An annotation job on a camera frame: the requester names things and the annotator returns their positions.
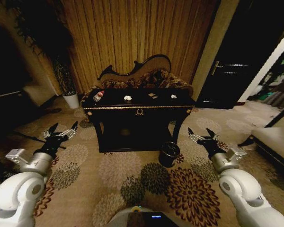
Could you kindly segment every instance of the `gold trim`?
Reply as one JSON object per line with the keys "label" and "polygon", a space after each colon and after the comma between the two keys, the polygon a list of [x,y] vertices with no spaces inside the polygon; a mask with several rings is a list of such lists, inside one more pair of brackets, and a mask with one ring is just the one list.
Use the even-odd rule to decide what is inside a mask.
{"label": "gold trim", "polygon": [[143,116],[143,115],[144,115],[143,109],[137,109],[136,116]]}
{"label": "gold trim", "polygon": [[190,107],[194,105],[161,105],[161,106],[109,106],[109,107],[85,107],[84,110],[109,110],[109,109],[138,109],[138,108],[176,108]]}

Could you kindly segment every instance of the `green plant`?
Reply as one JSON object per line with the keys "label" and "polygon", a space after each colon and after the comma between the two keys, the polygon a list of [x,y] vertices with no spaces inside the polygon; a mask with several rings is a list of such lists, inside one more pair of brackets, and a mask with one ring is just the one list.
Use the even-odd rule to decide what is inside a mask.
{"label": "green plant", "polygon": [[281,54],[279,59],[275,62],[268,74],[262,79],[261,85],[270,85],[279,76],[284,75],[284,52]]}
{"label": "green plant", "polygon": [[45,54],[53,64],[55,76],[65,96],[76,93],[70,72],[68,47],[72,36],[46,0],[0,0],[7,10],[16,12],[18,35],[37,54]]}

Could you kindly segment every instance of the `bottle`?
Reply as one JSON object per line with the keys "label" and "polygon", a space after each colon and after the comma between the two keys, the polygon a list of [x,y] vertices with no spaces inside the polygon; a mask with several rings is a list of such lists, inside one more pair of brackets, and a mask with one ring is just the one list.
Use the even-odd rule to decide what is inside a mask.
{"label": "bottle", "polygon": [[95,102],[98,102],[101,99],[101,97],[103,96],[103,94],[104,94],[104,91],[99,91],[98,93],[95,94],[95,96],[93,97],[93,100]]}

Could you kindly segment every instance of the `table drawer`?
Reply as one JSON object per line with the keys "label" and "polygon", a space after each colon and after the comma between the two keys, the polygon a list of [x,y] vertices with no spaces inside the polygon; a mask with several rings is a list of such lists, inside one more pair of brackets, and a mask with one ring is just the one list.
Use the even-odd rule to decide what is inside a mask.
{"label": "table drawer", "polygon": [[102,109],[85,109],[85,113],[91,118],[97,117],[98,119],[107,118],[107,117],[152,117],[152,118],[161,118],[161,117],[176,117],[179,114],[190,114],[191,108],[145,108],[145,107],[135,107],[135,108],[102,108]]}

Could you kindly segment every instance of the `black console table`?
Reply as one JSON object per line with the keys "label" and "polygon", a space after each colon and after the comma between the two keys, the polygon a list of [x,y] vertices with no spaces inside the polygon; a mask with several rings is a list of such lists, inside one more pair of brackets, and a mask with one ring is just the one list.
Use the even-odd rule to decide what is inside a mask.
{"label": "black console table", "polygon": [[[179,88],[104,89],[101,100],[94,102],[98,91],[93,90],[82,107],[95,126],[100,152],[159,150],[166,141],[176,143],[182,122],[195,106],[188,91]],[[125,101],[125,96],[132,100]],[[176,121],[172,135],[170,121]]]}

